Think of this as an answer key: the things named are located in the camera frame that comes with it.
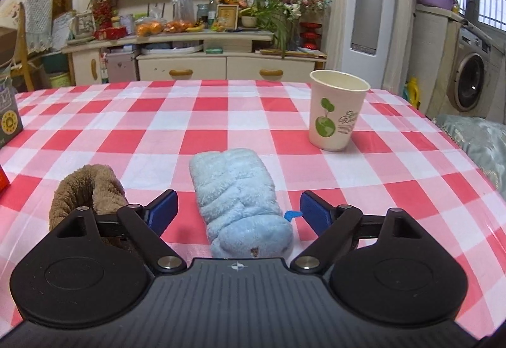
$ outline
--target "washing machine door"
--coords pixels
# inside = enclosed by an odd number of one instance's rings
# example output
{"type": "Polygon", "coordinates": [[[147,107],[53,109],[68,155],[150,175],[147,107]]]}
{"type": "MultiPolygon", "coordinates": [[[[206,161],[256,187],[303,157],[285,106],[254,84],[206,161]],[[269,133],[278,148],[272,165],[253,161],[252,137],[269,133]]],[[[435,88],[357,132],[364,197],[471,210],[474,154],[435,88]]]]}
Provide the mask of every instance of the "washing machine door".
{"type": "Polygon", "coordinates": [[[454,82],[456,108],[461,112],[478,105],[485,82],[485,64],[479,54],[471,53],[460,63],[454,82]]]}

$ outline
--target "drawer handle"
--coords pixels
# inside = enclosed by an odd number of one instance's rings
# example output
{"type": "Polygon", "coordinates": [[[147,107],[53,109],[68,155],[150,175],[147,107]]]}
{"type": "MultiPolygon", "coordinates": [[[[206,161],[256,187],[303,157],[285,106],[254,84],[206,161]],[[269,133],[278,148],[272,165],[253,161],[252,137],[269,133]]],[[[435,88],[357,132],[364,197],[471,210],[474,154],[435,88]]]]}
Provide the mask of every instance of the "drawer handle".
{"type": "Polygon", "coordinates": [[[192,75],[193,69],[181,69],[180,71],[177,69],[171,69],[169,74],[173,77],[182,77],[185,75],[192,75]]]}
{"type": "Polygon", "coordinates": [[[260,75],[263,77],[281,77],[284,74],[282,69],[272,71],[270,69],[261,69],[260,75]]]}
{"type": "Polygon", "coordinates": [[[92,59],[92,76],[95,81],[97,81],[98,75],[97,75],[97,60],[94,58],[92,59]]]}

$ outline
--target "cup rim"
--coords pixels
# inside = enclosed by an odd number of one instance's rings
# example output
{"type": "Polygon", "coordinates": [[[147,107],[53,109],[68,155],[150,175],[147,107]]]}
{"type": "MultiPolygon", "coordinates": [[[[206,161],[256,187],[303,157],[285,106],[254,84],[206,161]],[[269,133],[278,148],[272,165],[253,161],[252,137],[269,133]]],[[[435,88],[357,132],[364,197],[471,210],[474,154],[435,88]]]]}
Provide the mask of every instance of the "cup rim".
{"type": "Polygon", "coordinates": [[[317,69],[313,72],[311,72],[309,74],[309,76],[311,77],[311,79],[320,84],[320,85],[323,85],[323,86],[326,86],[326,87],[331,87],[331,88],[334,88],[336,90],[341,90],[341,91],[348,91],[348,92],[367,92],[371,89],[371,86],[370,84],[365,81],[365,79],[361,79],[360,77],[357,77],[353,74],[348,74],[347,72],[342,72],[342,71],[336,71],[335,69],[317,69]],[[364,89],[361,89],[361,90],[350,90],[348,88],[342,88],[342,87],[338,87],[336,85],[332,85],[332,84],[327,84],[327,83],[324,83],[323,81],[320,81],[319,79],[315,78],[313,74],[316,74],[317,72],[335,72],[335,73],[338,73],[338,74],[342,74],[342,75],[345,75],[345,76],[349,76],[349,77],[353,77],[355,79],[358,79],[360,82],[362,82],[365,86],[364,89]]]}

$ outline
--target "yellow circle label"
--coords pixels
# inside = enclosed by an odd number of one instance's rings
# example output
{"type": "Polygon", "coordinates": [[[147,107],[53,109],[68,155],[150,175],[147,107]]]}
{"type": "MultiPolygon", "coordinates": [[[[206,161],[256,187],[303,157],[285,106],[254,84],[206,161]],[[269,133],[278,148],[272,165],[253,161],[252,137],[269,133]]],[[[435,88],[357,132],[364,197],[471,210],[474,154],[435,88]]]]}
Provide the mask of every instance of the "yellow circle label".
{"type": "Polygon", "coordinates": [[[14,111],[7,111],[2,116],[2,130],[11,135],[18,128],[18,116],[14,111]]]}

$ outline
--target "yellow bucket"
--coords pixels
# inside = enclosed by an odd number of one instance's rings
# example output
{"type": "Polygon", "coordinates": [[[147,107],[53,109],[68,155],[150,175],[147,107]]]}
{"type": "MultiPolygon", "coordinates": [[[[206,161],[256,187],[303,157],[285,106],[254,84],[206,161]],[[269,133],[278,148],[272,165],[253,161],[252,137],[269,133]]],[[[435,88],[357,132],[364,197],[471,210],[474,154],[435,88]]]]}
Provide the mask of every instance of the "yellow bucket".
{"type": "Polygon", "coordinates": [[[51,83],[51,88],[61,88],[61,87],[71,87],[72,82],[70,80],[70,73],[64,72],[55,77],[49,77],[49,82],[51,83]]]}

